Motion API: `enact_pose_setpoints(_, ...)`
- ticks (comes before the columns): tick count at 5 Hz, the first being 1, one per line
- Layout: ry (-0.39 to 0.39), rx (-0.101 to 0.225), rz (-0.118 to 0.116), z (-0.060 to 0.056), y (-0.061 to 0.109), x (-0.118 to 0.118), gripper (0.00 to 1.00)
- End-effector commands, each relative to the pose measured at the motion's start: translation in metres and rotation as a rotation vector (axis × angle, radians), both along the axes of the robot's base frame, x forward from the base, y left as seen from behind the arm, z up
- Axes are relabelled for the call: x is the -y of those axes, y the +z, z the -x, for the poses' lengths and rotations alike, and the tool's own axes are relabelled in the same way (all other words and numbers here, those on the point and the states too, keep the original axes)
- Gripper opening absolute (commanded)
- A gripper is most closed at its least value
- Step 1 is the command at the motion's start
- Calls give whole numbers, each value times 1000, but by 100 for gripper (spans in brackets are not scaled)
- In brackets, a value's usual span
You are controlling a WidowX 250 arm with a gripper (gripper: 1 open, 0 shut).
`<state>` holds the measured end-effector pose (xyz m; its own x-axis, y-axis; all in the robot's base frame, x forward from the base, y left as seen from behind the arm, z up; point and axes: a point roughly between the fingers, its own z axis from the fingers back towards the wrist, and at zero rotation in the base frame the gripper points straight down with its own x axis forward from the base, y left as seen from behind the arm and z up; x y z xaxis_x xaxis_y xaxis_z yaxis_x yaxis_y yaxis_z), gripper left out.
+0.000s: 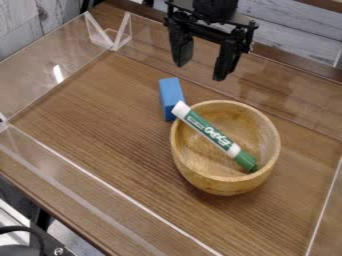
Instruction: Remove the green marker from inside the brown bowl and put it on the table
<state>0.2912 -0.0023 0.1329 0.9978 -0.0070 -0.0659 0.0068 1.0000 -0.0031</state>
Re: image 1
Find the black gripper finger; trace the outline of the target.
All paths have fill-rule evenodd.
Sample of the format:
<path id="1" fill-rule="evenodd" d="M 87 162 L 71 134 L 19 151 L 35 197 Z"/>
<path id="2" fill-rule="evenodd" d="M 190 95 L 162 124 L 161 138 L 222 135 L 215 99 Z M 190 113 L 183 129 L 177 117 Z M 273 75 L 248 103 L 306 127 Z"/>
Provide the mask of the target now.
<path id="1" fill-rule="evenodd" d="M 169 32 L 173 60 L 178 67 L 183 67 L 193 59 L 193 35 L 187 27 L 174 20 L 170 21 Z"/>
<path id="2" fill-rule="evenodd" d="M 230 73 L 236 71 L 242 55 L 240 44 L 236 40 L 225 40 L 221 43 L 220 56 L 217 58 L 213 79 L 224 81 Z"/>

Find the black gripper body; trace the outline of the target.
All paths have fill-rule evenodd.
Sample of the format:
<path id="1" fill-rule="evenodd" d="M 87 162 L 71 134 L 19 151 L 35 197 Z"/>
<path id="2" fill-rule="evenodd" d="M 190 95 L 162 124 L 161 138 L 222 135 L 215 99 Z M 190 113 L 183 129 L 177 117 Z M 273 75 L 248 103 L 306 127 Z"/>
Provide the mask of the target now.
<path id="1" fill-rule="evenodd" d="M 238 50 L 250 52 L 257 21 L 241 14 L 240 0 L 166 0 L 167 20 L 175 19 L 187 24 L 191 33 L 206 40 L 224 37 L 236 40 Z"/>

